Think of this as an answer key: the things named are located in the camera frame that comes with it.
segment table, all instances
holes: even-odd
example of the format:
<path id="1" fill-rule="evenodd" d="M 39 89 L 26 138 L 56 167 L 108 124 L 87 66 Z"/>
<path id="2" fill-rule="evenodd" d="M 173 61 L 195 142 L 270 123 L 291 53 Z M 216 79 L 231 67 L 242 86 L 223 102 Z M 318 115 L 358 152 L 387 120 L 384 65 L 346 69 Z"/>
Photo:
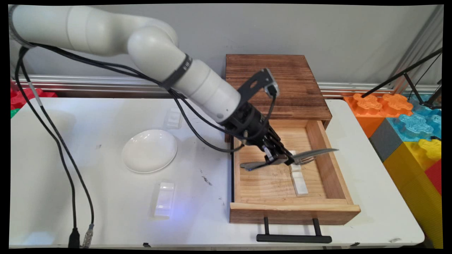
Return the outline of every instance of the table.
<path id="1" fill-rule="evenodd" d="M 120 157 L 123 145 L 139 132 L 163 128 L 167 111 L 176 107 L 173 100 L 42 98 L 42 103 L 93 199 L 92 247 L 142 247 L 143 243 L 152 247 L 320 246 L 259 243 L 255 236 L 264 232 L 263 225 L 228 223 L 231 157 L 198 141 L 184 121 L 180 130 L 168 130 L 178 140 L 179 149 L 167 168 L 152 174 L 127 170 Z M 340 149 L 335 152 L 337 162 L 354 203 L 362 210 L 344 226 L 321 226 L 322 234 L 333 239 L 329 246 L 422 242 L 423 232 L 348 105 L 342 100 L 327 100 L 327 104 L 333 118 L 326 133 L 332 147 Z M 221 132 L 192 113 L 188 118 L 213 144 L 228 146 Z M 72 166 L 69 168 L 83 236 L 90 222 L 89 205 Z M 152 217 L 162 181 L 176 184 L 169 220 Z M 67 246 L 71 229 L 70 187 L 57 147 L 26 105 L 11 119 L 9 246 Z M 270 231 L 314 234 L 312 226 L 304 225 L 270 225 Z"/>

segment wood grain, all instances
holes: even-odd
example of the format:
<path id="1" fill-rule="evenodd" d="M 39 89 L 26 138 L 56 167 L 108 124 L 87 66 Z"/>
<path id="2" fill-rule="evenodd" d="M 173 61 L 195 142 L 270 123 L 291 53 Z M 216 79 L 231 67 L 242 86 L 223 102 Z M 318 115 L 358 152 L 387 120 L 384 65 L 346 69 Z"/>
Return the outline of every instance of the wood grain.
<path id="1" fill-rule="evenodd" d="M 270 125 L 289 150 L 303 152 L 312 150 L 306 132 L 308 122 L 307 120 L 270 120 Z M 240 163 L 264 161 L 264 155 L 255 146 L 246 146 L 234 154 L 235 200 L 284 204 L 312 202 L 313 199 L 319 198 L 323 201 L 326 199 L 325 189 L 316 161 L 301 167 L 309 192 L 303 197 L 297 197 L 295 194 L 290 169 L 285 164 L 272 165 L 253 171 L 246 171 L 240 168 Z"/>
<path id="2" fill-rule="evenodd" d="M 312 224 L 318 218 L 323 225 L 344 225 L 359 214 L 358 205 L 307 204 L 267 205 L 231 203 L 230 223 L 258 223 L 268 217 L 269 224 Z"/>
<path id="3" fill-rule="evenodd" d="M 321 120 L 327 126 L 331 113 L 303 55 L 226 55 L 226 81 L 239 88 L 262 68 L 269 68 L 280 95 L 272 119 Z M 266 114 L 271 99 L 259 91 L 249 101 Z"/>
<path id="4" fill-rule="evenodd" d="M 331 148 L 326 132 L 319 122 L 308 122 L 306 129 L 312 149 Z M 349 204 L 353 204 L 334 153 L 320 155 L 317 157 L 316 162 L 319 166 L 326 196 L 328 198 L 343 198 Z"/>
<path id="5" fill-rule="evenodd" d="M 319 120 L 271 119 L 270 125 L 288 150 L 297 153 L 330 148 L 330 142 Z M 240 142 L 234 139 L 234 146 Z M 262 223 L 264 216 L 275 224 L 343 225 L 357 215 L 334 154 L 321 155 L 303 165 L 301 172 L 308 194 L 297 197 L 290 168 L 272 165 L 253 171 L 240 168 L 241 163 L 263 161 L 264 153 L 246 146 L 234 154 L 234 199 L 230 223 Z"/>

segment drawer handle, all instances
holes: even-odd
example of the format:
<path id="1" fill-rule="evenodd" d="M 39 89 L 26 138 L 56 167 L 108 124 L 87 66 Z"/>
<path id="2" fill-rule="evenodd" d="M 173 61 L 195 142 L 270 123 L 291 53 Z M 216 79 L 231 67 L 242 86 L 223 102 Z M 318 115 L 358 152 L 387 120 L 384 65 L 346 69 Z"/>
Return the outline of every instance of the drawer handle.
<path id="1" fill-rule="evenodd" d="M 320 243 L 329 244 L 333 240 L 331 236 L 322 235 L 320 224 L 317 218 L 312 219 L 314 223 L 315 235 L 271 235 L 268 232 L 268 217 L 264 218 L 265 234 L 257 234 L 258 242 L 279 242 L 279 243 Z"/>

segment white plastic block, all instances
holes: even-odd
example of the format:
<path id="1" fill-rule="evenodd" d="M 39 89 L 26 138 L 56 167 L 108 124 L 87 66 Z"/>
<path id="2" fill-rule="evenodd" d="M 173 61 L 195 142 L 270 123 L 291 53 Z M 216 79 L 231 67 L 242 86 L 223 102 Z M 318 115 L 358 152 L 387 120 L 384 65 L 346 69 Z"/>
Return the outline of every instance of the white plastic block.
<path id="1" fill-rule="evenodd" d="M 292 182 L 297 197 L 308 194 L 308 188 L 303 177 L 292 177 Z"/>
<path id="2" fill-rule="evenodd" d="M 172 108 L 169 110 L 166 118 L 166 129 L 178 130 L 182 125 L 182 114 L 178 108 Z"/>
<path id="3" fill-rule="evenodd" d="M 293 150 L 289 152 L 293 155 L 296 154 L 296 152 Z M 305 179 L 303 178 L 303 173 L 301 172 L 301 165 L 290 164 L 289 167 L 293 188 L 295 189 L 295 194 L 297 195 L 297 197 L 308 194 Z"/>
<path id="4" fill-rule="evenodd" d="M 290 164 L 290 172 L 300 172 L 301 173 L 301 165 Z"/>
<path id="5" fill-rule="evenodd" d="M 169 219 L 173 208 L 174 183 L 160 183 L 159 196 L 155 205 L 155 217 Z"/>

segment white robotic arm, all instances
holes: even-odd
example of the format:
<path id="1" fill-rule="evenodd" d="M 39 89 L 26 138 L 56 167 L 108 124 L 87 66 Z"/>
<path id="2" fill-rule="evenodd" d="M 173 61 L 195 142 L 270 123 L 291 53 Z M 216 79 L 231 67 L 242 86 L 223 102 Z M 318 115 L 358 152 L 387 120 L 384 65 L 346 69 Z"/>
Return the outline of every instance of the white robotic arm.
<path id="1" fill-rule="evenodd" d="M 15 6 L 12 23 L 19 41 L 101 56 L 129 54 L 147 76 L 166 80 L 185 59 L 176 32 L 157 19 L 114 14 L 88 6 Z M 237 108 L 240 94 L 200 60 L 171 87 L 216 122 Z"/>
<path id="2" fill-rule="evenodd" d="M 185 95 L 228 133 L 265 152 L 265 162 L 249 168 L 245 165 L 248 170 L 295 161 L 270 127 L 269 114 L 264 118 L 248 103 L 264 88 L 273 98 L 269 113 L 273 109 L 279 90 L 268 69 L 262 69 L 235 90 L 205 63 L 191 61 L 180 51 L 176 32 L 167 23 L 88 6 L 12 5 L 9 27 L 12 36 L 28 47 L 37 43 L 102 56 L 129 54 L 145 75 Z"/>

